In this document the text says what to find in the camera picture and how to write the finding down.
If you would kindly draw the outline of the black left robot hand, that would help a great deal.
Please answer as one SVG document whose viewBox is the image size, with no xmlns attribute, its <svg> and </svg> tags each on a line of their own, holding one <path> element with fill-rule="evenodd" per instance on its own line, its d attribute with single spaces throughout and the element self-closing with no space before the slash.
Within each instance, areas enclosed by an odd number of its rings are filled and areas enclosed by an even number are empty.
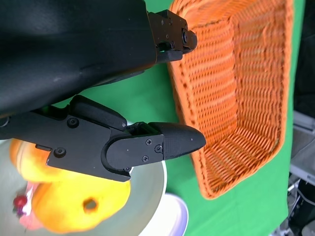
<svg viewBox="0 0 315 236">
<path fill-rule="evenodd" d="M 137 122 L 81 95 L 197 46 L 179 15 L 142 0 L 3 0 L 0 137 L 47 151 L 47 165 L 120 182 L 133 167 L 205 146 L 187 125 Z"/>
</svg>

